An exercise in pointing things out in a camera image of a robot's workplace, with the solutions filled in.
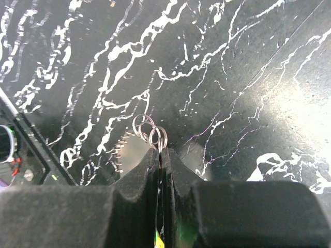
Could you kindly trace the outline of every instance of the marble countertop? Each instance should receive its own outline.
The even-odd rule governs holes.
[[[0,1],[0,85],[77,184],[111,184],[137,114],[206,180],[331,204],[331,2]]]

